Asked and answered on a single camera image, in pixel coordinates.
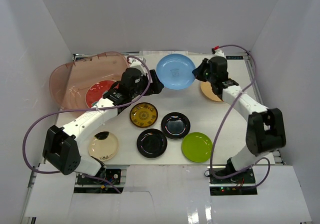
black plate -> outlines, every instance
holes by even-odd
[[[161,121],[161,130],[170,139],[184,138],[190,131],[189,119],[178,112],[166,115]]]
[[[141,155],[147,158],[156,158],[165,152],[168,142],[161,131],[148,129],[139,135],[136,144]]]

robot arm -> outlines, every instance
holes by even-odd
[[[228,77],[227,68],[225,55],[218,49],[210,60],[204,59],[193,74],[200,81],[209,81],[214,94],[232,105],[242,89]],[[227,161],[224,174],[255,164],[263,156],[286,144],[283,117],[279,109],[269,109],[245,93],[233,108],[247,121],[246,146]]]
[[[159,81],[155,70],[146,69],[140,62],[131,60],[130,68],[122,74],[121,81],[114,84],[109,91],[92,108],[74,121],[58,128],[52,126],[47,131],[43,157],[62,174],[72,172],[99,176],[103,171],[103,163],[90,156],[80,156],[78,146],[106,121],[121,113],[127,106],[118,109],[102,110],[101,108],[127,104],[140,95],[148,85],[148,78],[152,82],[145,95],[158,94],[164,87]]]

cable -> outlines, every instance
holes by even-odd
[[[268,161],[268,169],[270,169],[270,161],[267,159],[267,158],[265,158],[265,157],[262,157],[261,159],[259,159],[255,164],[253,164],[253,165],[249,165],[249,166],[246,166],[246,167],[244,167],[244,168],[242,168],[241,170],[238,170],[238,171],[236,171],[235,173],[232,173],[232,174],[230,174],[230,175],[226,175],[226,176],[218,176],[218,175],[216,175],[215,173],[214,173],[214,168],[213,168],[213,157],[214,157],[214,148],[215,148],[215,144],[217,143],[217,140],[218,140],[218,137],[219,137],[219,134],[220,134],[220,132],[221,132],[221,129],[222,129],[222,127],[223,127],[223,125],[224,125],[224,123],[225,123],[225,120],[227,119],[227,117],[229,116],[229,114],[230,114],[230,111],[233,109],[233,107],[235,106],[235,104],[236,104],[236,102],[238,101],[238,99],[241,97],[241,95],[243,94],[243,92],[244,91],[246,91],[250,86],[252,86],[253,84],[254,84],[254,82],[256,81],[256,69],[257,69],[257,67],[256,67],[256,62],[255,62],[255,60],[254,60],[254,57],[252,56],[252,54],[250,54],[250,52],[247,50],[247,49],[245,49],[245,48],[243,48],[243,47],[241,47],[241,46],[239,46],[239,45],[222,45],[222,46],[217,46],[218,48],[224,48],[224,47],[237,47],[237,48],[240,48],[240,49],[242,49],[242,50],[244,50],[250,57],[251,57],[251,59],[252,59],[252,63],[253,63],[253,79],[252,79],[252,81],[250,82],[250,84],[248,84],[243,90],[242,90],[242,92],[240,92],[239,94],[238,94],[238,96],[234,99],[234,101],[232,102],[232,104],[230,105],[230,107],[229,107],[229,109],[227,110],[227,112],[226,112],[226,114],[225,114],[225,116],[223,117],[223,119],[222,119],[222,122],[221,122],[221,124],[220,124],[220,126],[219,126],[219,128],[218,128],[218,131],[216,132],[216,136],[215,136],[215,138],[214,138],[214,140],[213,140],[213,145],[212,145],[212,150],[211,150],[211,155],[210,155],[210,172],[211,172],[211,174],[212,174],[212,176],[214,177],[214,178],[216,178],[216,179],[228,179],[228,178],[231,178],[231,177],[233,177],[233,176],[235,176],[235,175],[238,175],[239,173],[242,173],[242,172],[244,172],[244,171],[246,171],[246,170],[248,170],[249,168],[252,168],[255,164],[257,164],[260,160],[262,160],[262,159],[266,159],[267,161]],[[266,175],[266,177],[258,184],[258,185],[261,185],[265,180],[266,180],[266,178],[267,178],[267,176],[268,176],[268,174],[269,174],[269,172],[267,172],[267,175]]]
[[[147,92],[149,86],[150,86],[150,83],[151,83],[151,74],[150,74],[150,70],[149,68],[146,66],[146,64],[141,60],[139,59],[138,57],[136,56],[127,56],[127,60],[129,60],[129,58],[133,58],[133,59],[136,59],[138,61],[140,61],[142,63],[142,65],[145,67],[145,69],[147,70],[147,74],[149,76],[148,78],[148,84],[145,88],[145,90],[142,92],[142,94],[136,98],[135,100],[132,100],[131,102],[129,103],[126,103],[126,104],[123,104],[123,105],[117,105],[117,106],[112,106],[112,107],[104,107],[104,108],[99,108],[99,110],[110,110],[110,109],[117,109],[117,108],[121,108],[121,107],[125,107],[125,106],[128,106],[128,105],[131,105],[133,103],[135,103],[136,101],[138,101],[139,99],[141,99],[141,97]],[[39,174],[55,174],[55,173],[60,173],[60,171],[41,171],[41,170],[37,170],[35,169],[29,162],[28,162],[28,159],[27,159],[27,154],[25,152],[25,146],[26,146],[26,143],[27,143],[27,138],[31,132],[31,130],[35,127],[35,125],[37,125],[40,121],[42,121],[43,119],[46,119],[47,117],[49,116],[53,116],[53,115],[57,115],[57,114],[61,114],[61,113],[68,113],[68,112],[77,112],[77,111],[96,111],[95,108],[85,108],[85,109],[75,109],[75,110],[60,110],[60,111],[56,111],[56,112],[53,112],[53,113],[50,113],[50,114],[47,114],[47,115],[44,115],[42,117],[40,117],[38,120],[36,120],[30,127],[29,129],[27,130],[25,136],[24,136],[24,139],[22,141],[22,155],[23,155],[23,159],[27,165],[27,167],[31,170],[31,171],[34,171],[36,173],[39,173]]]
[[[119,191],[118,188],[116,188],[110,181],[108,181],[106,179],[103,179],[103,178],[100,178],[100,177],[95,177],[93,175],[87,175],[87,174],[83,174],[83,176],[88,177],[88,178],[92,178],[92,179],[96,179],[96,180],[102,180],[102,181],[108,183],[109,185],[111,185],[113,187],[113,189],[115,189],[119,194],[121,194],[121,191]]]
[[[204,174],[205,174],[205,175],[204,175],[205,177],[212,177],[212,175],[210,174],[210,170],[206,170]]]
[[[112,85],[111,85],[111,87],[110,87],[110,89],[109,90],[112,90],[117,84],[119,84],[120,83],[120,81],[118,80],[118,81],[115,81]]]
[[[109,182],[111,182],[111,183],[112,183],[112,182],[114,182],[115,180],[116,180],[116,179],[114,179],[114,178],[112,177],[112,178],[109,180]]]
[[[97,181],[94,181],[94,184],[101,184],[103,181],[100,181],[100,182],[97,182]]]
[[[239,188],[239,187],[241,187],[241,185],[243,185],[244,181],[245,181],[244,178],[240,179],[240,180],[238,181],[238,183],[237,183],[233,188]]]
[[[237,189],[240,189],[243,185],[244,185],[244,183],[245,183],[245,179],[244,178],[242,178],[242,180],[240,181],[240,185],[239,186],[237,186]]]
[[[257,188],[257,187],[260,186],[262,183],[264,183],[264,181],[265,181],[265,180],[267,179],[267,177],[269,176],[270,169],[271,169],[271,163],[270,163],[270,161],[269,161],[268,158],[262,157],[260,160],[258,160],[258,161],[255,163],[255,165],[256,165],[259,161],[261,161],[262,159],[265,159],[265,160],[268,162],[268,169],[267,169],[267,171],[266,171],[266,175],[264,176],[264,178],[262,179],[262,181],[260,181],[258,184],[253,185],[253,186],[250,186],[250,187],[245,187],[245,188],[242,187],[243,190],[250,190],[250,189],[253,189],[253,188]]]

white wall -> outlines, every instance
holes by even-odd
[[[277,0],[43,0],[73,53],[252,48]]]
[[[71,53],[42,0],[0,0],[0,223],[18,223],[31,171],[22,158],[27,128],[56,110],[49,93],[52,70],[70,61]],[[46,129],[32,132],[27,155],[37,165]]]
[[[293,164],[314,223],[320,223],[319,6],[320,0],[279,0],[252,50],[263,101],[283,112],[281,153]]]

green plate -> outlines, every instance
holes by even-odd
[[[212,141],[205,134],[193,132],[182,141],[182,152],[193,162],[205,162],[210,158]]]

